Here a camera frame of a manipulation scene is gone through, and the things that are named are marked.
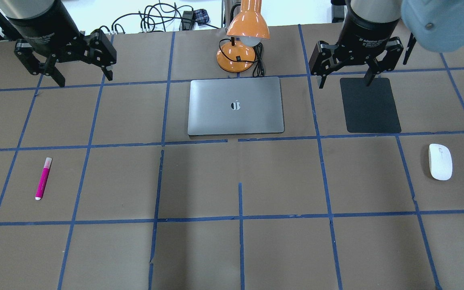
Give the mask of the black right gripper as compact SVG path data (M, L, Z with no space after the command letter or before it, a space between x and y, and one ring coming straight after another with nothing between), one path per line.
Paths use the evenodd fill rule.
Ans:
M327 75L345 66L369 66L363 81L369 87L377 74L395 69L403 44L393 37L399 20L376 23L359 16L346 16L336 44L317 42L309 60L310 72L318 77L323 89Z

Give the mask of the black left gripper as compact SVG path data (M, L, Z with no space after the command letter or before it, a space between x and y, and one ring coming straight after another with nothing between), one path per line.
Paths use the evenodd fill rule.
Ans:
M65 87L66 79L56 63L83 61L101 68L108 81L114 80L117 51L105 31L98 28L84 35L66 16L14 19L13 26L22 35L14 54L29 73L48 74Z

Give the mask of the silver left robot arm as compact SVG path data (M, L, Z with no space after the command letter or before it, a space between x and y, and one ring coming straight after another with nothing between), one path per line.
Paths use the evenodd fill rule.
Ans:
M60 87L65 77L57 63L83 61L101 68L112 81L117 51L100 29L85 35L60 0L0 0L1 28L10 28L14 54L32 75L51 77Z

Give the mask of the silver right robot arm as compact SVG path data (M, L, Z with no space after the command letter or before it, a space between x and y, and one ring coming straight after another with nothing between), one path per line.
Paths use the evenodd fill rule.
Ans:
M329 74L366 64L370 86L377 74L407 64L415 44L431 52L464 47L464 0L333 0L346 7L337 43L317 42L308 66L324 87Z

